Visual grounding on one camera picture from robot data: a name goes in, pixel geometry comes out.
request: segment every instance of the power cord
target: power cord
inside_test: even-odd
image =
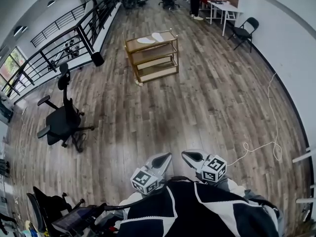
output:
[[[264,144],[264,145],[262,145],[262,146],[260,146],[260,147],[258,147],[258,148],[256,148],[256,149],[254,149],[254,150],[249,150],[249,145],[248,145],[247,142],[245,142],[245,143],[243,144],[243,148],[246,150],[246,154],[245,154],[244,156],[238,158],[236,161],[234,161],[233,163],[231,163],[231,164],[229,164],[229,165],[227,165],[227,166],[231,166],[231,165],[235,164],[237,161],[239,161],[240,159],[244,158],[244,157],[248,154],[248,152],[251,152],[251,153],[252,153],[252,152],[255,152],[256,150],[258,150],[258,149],[260,149],[260,148],[263,148],[263,147],[265,147],[265,146],[267,146],[267,145],[270,145],[270,144],[274,144],[274,146],[273,146],[273,156],[275,157],[275,159],[276,159],[277,161],[281,161],[281,160],[282,160],[282,147],[277,143],[277,138],[278,138],[277,119],[276,119],[276,116],[275,116],[275,112],[274,112],[274,110],[273,110],[273,108],[272,108],[272,106],[271,106],[271,98],[270,98],[270,87],[271,87],[271,83],[272,83],[272,81],[273,81],[273,79],[274,79],[274,77],[275,77],[276,74],[277,74],[277,73],[275,73],[275,74],[272,76],[272,78],[271,78],[271,80],[270,80],[270,82],[269,82],[268,94],[267,94],[268,100],[269,100],[269,105],[270,105],[270,108],[271,108],[271,111],[272,111],[272,114],[273,114],[273,118],[275,119],[275,122],[276,122],[276,138],[275,138],[275,140],[274,140],[274,141],[271,141],[271,142],[269,142],[269,143],[267,143],[267,144]],[[275,152],[276,146],[280,148],[280,158],[278,158],[278,157],[276,156],[276,152]]]

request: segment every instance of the black pants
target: black pants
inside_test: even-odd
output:
[[[198,16],[199,0],[191,0],[191,12],[195,17]]]
[[[2,232],[3,232],[4,235],[8,235],[8,232],[7,232],[7,230],[4,228],[4,225],[3,225],[3,223],[2,223],[1,220],[0,220],[0,229],[2,230]]]
[[[8,216],[5,216],[2,213],[0,213],[0,220],[10,221],[10,222],[13,222],[14,224],[16,224],[16,220],[15,219],[13,219],[11,217],[8,217]]]

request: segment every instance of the ceiling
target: ceiling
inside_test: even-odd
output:
[[[15,47],[17,38],[13,37],[16,26],[28,26],[47,10],[50,0],[0,0],[0,50],[7,45]]]

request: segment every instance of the wooden floor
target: wooden floor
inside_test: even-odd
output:
[[[158,2],[149,0],[128,12],[121,8],[105,41],[104,65],[90,64],[71,73],[69,96],[85,112],[82,124],[97,127],[86,133],[83,153],[78,154],[71,142],[65,149],[61,143],[48,146],[45,138],[36,138],[52,112],[46,105],[38,107],[37,101],[49,94],[53,103],[62,104],[57,80],[25,98],[24,114],[16,114],[9,127],[7,153],[13,169],[9,182],[19,197],[19,204],[11,206],[23,221],[35,222],[26,196],[32,186],[48,195],[66,192],[87,204],[117,204],[133,192],[129,178],[151,155],[172,152],[168,174],[193,177],[181,160],[183,150],[204,149],[232,163],[245,154],[244,142],[253,149],[274,140],[276,124],[267,98],[273,74],[260,56],[254,50],[250,54],[247,44],[233,51],[237,41],[227,41],[228,28],[222,37],[220,25],[193,20],[185,6],[163,10]],[[138,87],[122,33],[130,39],[169,28],[179,36],[180,73]],[[304,152],[305,143],[276,80],[271,100],[282,161],[274,159],[269,145],[228,167],[228,174],[281,208],[291,233],[301,215],[295,199],[310,193],[310,169],[308,161],[291,162]]]

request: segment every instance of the white sneaker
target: white sneaker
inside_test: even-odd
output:
[[[199,16],[197,16],[197,17],[194,16],[194,19],[195,19],[195,20],[203,20],[203,18],[201,18],[201,17],[199,17]]]

